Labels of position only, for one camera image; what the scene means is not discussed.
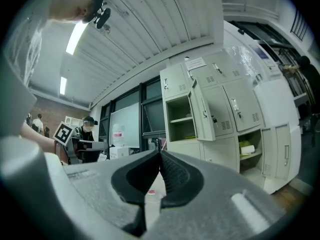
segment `large plastic bottle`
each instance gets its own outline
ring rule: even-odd
[[[115,123],[112,127],[112,140],[113,145],[122,147],[125,145],[124,125]]]

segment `locker vent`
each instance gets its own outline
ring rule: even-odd
[[[252,118],[253,118],[253,121],[254,121],[254,122],[259,121],[258,113],[254,113],[254,114],[252,114]]]
[[[179,89],[180,89],[180,91],[183,91],[183,90],[187,89],[187,87],[185,84],[182,84],[182,85],[179,85]]]
[[[268,175],[270,172],[271,172],[271,165],[270,164],[265,164],[263,166],[263,173]]]
[[[233,75],[234,75],[235,77],[239,77],[239,76],[240,76],[240,73],[239,73],[238,70],[232,71],[232,73],[233,73]]]
[[[211,83],[211,82],[214,82],[215,80],[214,80],[214,77],[211,75],[211,76],[207,76],[206,77],[206,80],[207,80],[207,82],[208,83]]]
[[[222,130],[228,130],[231,128],[230,121],[224,121],[222,124]]]

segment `transparent plastic wrap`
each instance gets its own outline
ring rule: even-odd
[[[233,46],[225,48],[225,51],[240,67],[240,70],[246,76],[246,80],[252,87],[259,85],[261,82],[267,82],[268,77],[264,67],[260,64],[257,56],[245,46]]]

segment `ceiling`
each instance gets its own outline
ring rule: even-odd
[[[110,33],[88,25],[73,55],[65,51],[75,25],[53,23],[45,30],[33,89],[88,107],[165,51],[201,37],[223,42],[221,0],[105,1]],[[67,78],[65,95],[59,95],[60,76]]]

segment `paper roll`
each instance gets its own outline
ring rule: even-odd
[[[241,154],[248,154],[248,153],[254,153],[255,152],[255,146],[244,146],[241,148]]]

